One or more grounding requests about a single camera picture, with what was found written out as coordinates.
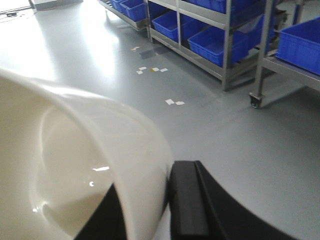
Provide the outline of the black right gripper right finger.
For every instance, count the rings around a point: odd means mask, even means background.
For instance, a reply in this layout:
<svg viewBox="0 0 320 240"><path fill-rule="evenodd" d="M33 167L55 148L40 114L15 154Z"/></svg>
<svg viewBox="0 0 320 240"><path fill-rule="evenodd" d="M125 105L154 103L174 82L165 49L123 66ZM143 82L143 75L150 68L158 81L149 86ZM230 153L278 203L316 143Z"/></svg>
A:
<svg viewBox="0 0 320 240"><path fill-rule="evenodd" d="M169 176L173 240L292 240L232 197L200 161L175 161Z"/></svg>

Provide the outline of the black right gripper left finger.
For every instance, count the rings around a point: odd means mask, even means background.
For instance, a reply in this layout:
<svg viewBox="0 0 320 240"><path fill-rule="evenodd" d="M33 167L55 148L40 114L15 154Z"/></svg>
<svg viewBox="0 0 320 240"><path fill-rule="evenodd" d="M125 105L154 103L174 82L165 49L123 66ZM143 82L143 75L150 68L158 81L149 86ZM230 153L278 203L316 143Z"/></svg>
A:
<svg viewBox="0 0 320 240"><path fill-rule="evenodd" d="M76 240L126 240L123 211L115 186L112 184L102 201L76 235Z"/></svg>

